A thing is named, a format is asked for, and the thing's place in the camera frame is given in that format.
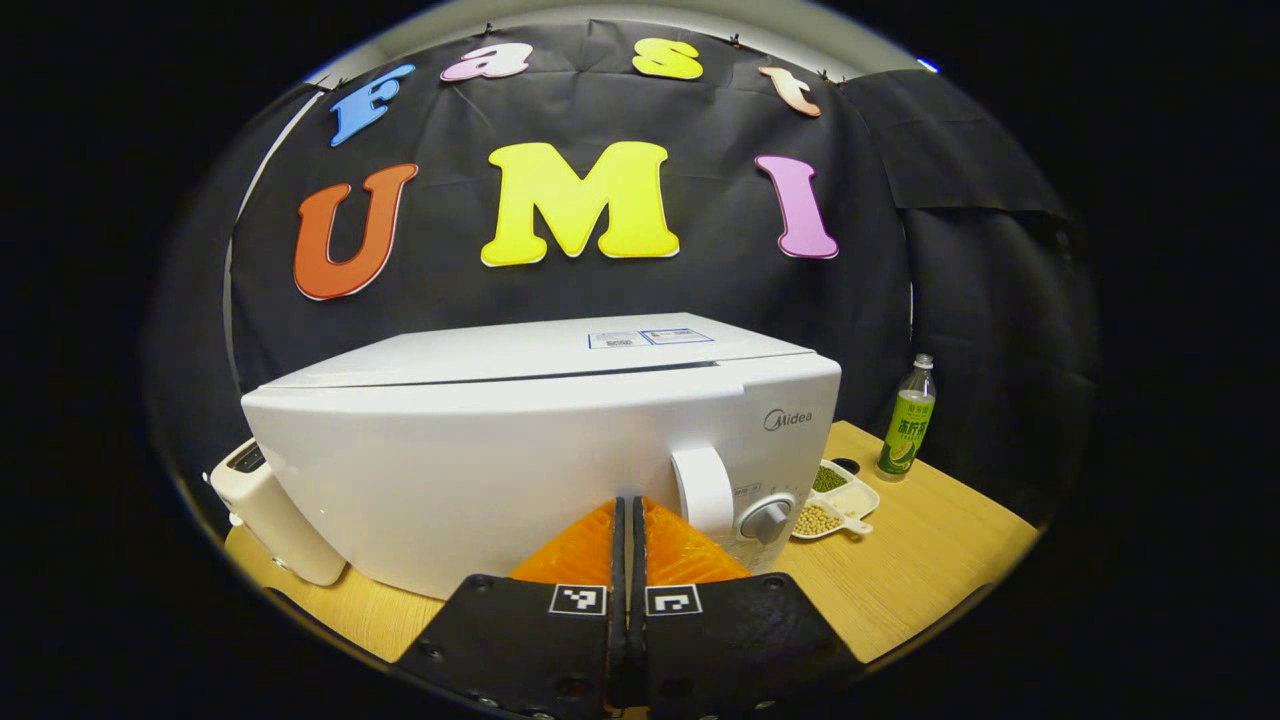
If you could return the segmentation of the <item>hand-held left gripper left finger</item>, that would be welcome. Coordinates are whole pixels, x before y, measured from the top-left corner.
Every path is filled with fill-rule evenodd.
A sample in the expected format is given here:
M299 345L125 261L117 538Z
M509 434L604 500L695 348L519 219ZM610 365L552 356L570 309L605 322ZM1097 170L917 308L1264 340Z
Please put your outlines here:
M503 577L466 577L396 671L526 719L599 719L626 628L623 498L570 523Z

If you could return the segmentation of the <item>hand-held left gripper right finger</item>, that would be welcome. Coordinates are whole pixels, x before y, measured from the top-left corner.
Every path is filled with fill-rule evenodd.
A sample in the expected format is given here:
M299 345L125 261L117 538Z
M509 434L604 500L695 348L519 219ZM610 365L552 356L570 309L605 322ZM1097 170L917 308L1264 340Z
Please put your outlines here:
M785 573L653 585L640 498L627 501L627 706L645 719L815 719L867 675Z

